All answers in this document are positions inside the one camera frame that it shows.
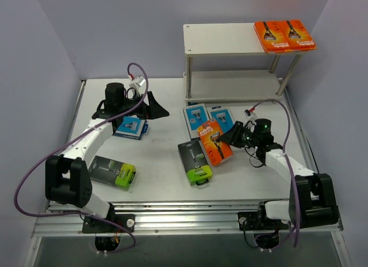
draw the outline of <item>black and green box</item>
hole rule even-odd
[[[90,165],[89,174],[93,181],[129,189],[136,175],[136,168],[128,163],[96,156]]]
[[[185,172],[191,185],[202,185],[212,178],[212,171],[203,153],[200,141],[191,140],[178,145]]]

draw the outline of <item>orange box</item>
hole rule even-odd
[[[254,23],[254,29],[265,52],[283,53],[292,51],[292,47],[277,21],[257,21]]]
[[[213,166],[219,165],[233,155],[228,144],[218,141],[223,131],[215,119],[204,122],[197,130]]]
[[[316,43],[300,20],[279,21],[278,23],[293,51],[317,49]]]

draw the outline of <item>blue box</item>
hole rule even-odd
[[[146,120],[141,120],[132,116],[125,116],[124,121],[117,128],[114,136],[140,140],[142,135],[147,132],[147,129],[148,124]]]
[[[209,117],[217,120],[223,133],[226,133],[233,127],[234,119],[228,107],[217,106],[208,108],[207,110]]]
[[[199,138],[197,128],[209,120],[205,104],[184,107],[183,112],[190,138]]]

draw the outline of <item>gray wall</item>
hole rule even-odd
[[[39,0],[81,78],[182,77],[182,25],[299,18],[312,30],[328,0]],[[283,74],[289,59],[282,59]],[[196,60],[194,69],[268,68],[271,57]]]
[[[367,1],[328,1],[312,32],[319,49],[289,88],[320,171],[333,178],[354,266],[368,261]]]
[[[66,140],[80,80],[37,0],[0,0],[0,261],[21,266],[34,218],[13,205],[25,172]],[[44,168],[26,182],[20,203],[45,208]]]

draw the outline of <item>shelf leg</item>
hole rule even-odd
[[[186,75],[186,98],[191,98],[191,65],[193,62],[192,57],[186,57],[185,63],[185,75]]]
[[[277,64],[278,64],[278,61],[280,60],[280,57],[281,57],[281,55],[276,55],[275,56],[274,61],[272,62],[270,70],[269,70],[270,74],[274,74],[275,69],[276,69]]]
[[[286,88],[286,85],[288,84],[289,82],[289,79],[290,77],[292,76],[293,74],[293,71],[294,71],[294,68],[295,66],[297,65],[297,63],[299,62],[300,60],[300,57],[301,57],[301,54],[298,54],[294,57],[294,60],[292,62],[292,64],[290,65],[289,67],[289,70],[287,71],[285,77],[283,78],[282,82],[281,82],[281,85],[280,85],[280,88],[278,89],[278,91],[276,92],[276,95],[277,96],[281,96],[283,90],[285,90]]]

